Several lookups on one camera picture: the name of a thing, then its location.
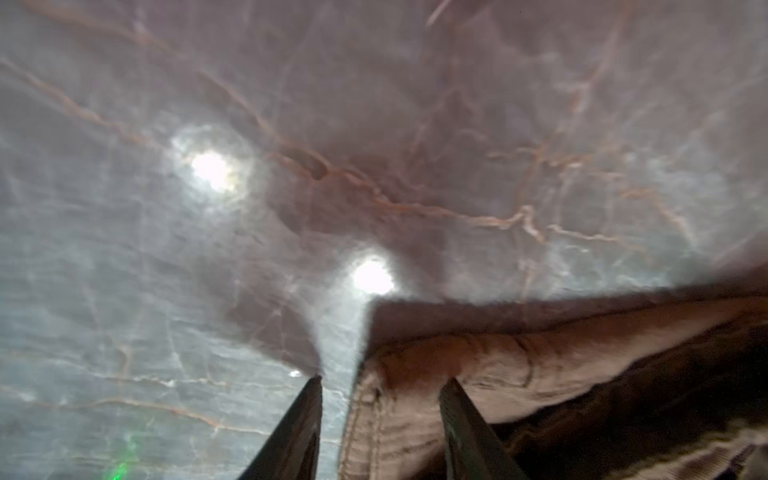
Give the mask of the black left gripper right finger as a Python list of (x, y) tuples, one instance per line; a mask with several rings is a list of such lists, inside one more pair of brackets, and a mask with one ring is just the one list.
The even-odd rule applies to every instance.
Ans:
[(451, 378), (439, 393), (445, 433), (448, 479), (528, 479), (505, 452), (457, 379)]

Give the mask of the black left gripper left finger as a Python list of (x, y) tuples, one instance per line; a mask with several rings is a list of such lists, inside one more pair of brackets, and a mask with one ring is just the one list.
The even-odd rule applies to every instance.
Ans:
[(322, 425), (322, 377), (302, 388), (239, 480), (316, 478)]

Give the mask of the brown trousers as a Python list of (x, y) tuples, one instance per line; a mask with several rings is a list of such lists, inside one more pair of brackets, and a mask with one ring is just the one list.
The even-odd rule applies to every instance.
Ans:
[(362, 365), (342, 479), (441, 474), (438, 395), (463, 387), (532, 479), (763, 479), (767, 300), (655, 306), (517, 334), (445, 334)]

